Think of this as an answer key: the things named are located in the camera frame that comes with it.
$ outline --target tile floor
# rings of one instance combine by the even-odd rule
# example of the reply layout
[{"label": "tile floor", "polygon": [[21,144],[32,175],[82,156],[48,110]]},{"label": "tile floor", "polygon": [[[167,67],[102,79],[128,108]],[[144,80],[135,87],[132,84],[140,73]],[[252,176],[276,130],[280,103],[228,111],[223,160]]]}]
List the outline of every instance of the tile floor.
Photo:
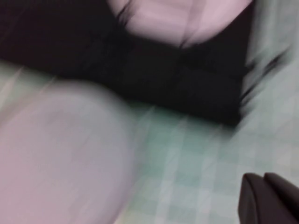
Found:
[{"label": "tile floor", "polygon": [[[236,224],[242,175],[276,172],[299,185],[299,53],[260,83],[237,131],[134,105],[145,133],[135,194],[119,224]],[[35,94],[46,74],[0,63],[0,106]]]}]

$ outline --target black fabric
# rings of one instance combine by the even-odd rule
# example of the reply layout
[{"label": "black fabric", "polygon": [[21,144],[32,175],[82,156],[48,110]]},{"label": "black fabric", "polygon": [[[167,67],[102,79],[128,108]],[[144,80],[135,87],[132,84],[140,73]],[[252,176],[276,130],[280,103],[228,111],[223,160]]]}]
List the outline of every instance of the black fabric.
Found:
[{"label": "black fabric", "polygon": [[11,15],[0,30],[1,59],[230,126],[240,121],[255,1],[187,49],[129,34],[104,0],[33,2],[0,7],[0,27]]},{"label": "black fabric", "polygon": [[275,173],[266,173],[264,179],[299,221],[299,188]]},{"label": "black fabric", "polygon": [[238,213],[240,224],[298,224],[270,185],[256,174],[243,176]]}]

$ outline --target blurry object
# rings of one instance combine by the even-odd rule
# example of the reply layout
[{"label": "blurry object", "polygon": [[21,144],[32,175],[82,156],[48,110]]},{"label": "blurry object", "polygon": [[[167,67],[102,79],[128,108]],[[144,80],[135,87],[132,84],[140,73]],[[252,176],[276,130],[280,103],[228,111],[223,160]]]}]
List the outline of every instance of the blurry object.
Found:
[{"label": "blurry object", "polygon": [[75,82],[2,113],[0,223],[113,224],[134,181],[133,124],[115,96]]},{"label": "blurry object", "polygon": [[228,26],[251,0],[108,0],[118,14],[130,2],[127,29],[179,46],[206,41]]},{"label": "blurry object", "polygon": [[12,25],[2,29],[0,58],[236,126],[261,71],[279,55],[265,62],[271,47],[260,47],[269,27],[258,26],[266,24],[265,1],[230,0],[228,8],[216,0],[10,3],[0,18],[21,17],[9,35]]},{"label": "blurry object", "polygon": [[293,59],[298,50],[298,6],[296,0],[257,1],[247,58],[255,66],[246,77],[242,98],[251,95],[266,75],[275,74]]},{"label": "blurry object", "polygon": [[298,224],[299,188],[274,173],[245,174],[239,199],[240,224]]}]

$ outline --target white object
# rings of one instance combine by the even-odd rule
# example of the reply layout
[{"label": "white object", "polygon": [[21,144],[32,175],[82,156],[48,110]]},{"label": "white object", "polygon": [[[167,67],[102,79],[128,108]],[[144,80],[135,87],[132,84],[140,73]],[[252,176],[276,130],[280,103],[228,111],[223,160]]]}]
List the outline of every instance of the white object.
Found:
[{"label": "white object", "polygon": [[11,110],[0,126],[0,223],[113,224],[134,174],[125,110],[81,84]]},{"label": "white object", "polygon": [[[107,0],[118,14],[128,0]],[[227,27],[251,0],[132,0],[132,33],[179,45],[203,42]]]}]

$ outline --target pink fabric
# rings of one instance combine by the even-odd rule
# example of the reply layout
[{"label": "pink fabric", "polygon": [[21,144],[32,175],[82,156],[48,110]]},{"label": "pink fabric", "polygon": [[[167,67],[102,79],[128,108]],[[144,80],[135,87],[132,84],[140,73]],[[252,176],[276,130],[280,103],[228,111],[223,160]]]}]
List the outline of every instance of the pink fabric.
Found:
[{"label": "pink fabric", "polygon": [[112,224],[128,197],[128,117],[105,92],[56,88],[0,127],[1,224]]},{"label": "pink fabric", "polygon": [[[108,0],[118,13],[128,0]],[[136,34],[169,42],[205,41],[221,32],[251,0],[133,0],[134,16],[128,29]]]}]

